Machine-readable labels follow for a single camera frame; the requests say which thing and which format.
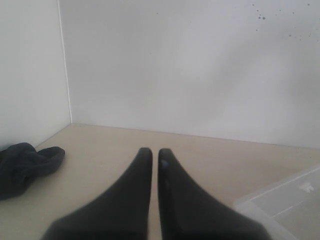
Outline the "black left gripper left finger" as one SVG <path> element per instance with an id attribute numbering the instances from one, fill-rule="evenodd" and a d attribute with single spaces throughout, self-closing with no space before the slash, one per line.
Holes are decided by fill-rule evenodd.
<path id="1" fill-rule="evenodd" d="M 99 197 L 57 219 L 44 240 L 146 240 L 151 200 L 153 154 L 147 147 Z"/>

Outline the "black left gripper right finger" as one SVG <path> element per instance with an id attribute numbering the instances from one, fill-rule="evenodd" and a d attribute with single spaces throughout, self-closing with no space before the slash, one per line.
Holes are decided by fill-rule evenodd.
<path id="1" fill-rule="evenodd" d="M 265 227 L 201 188 L 173 151 L 158 152 L 158 208 L 164 240 L 270 240 Z"/>

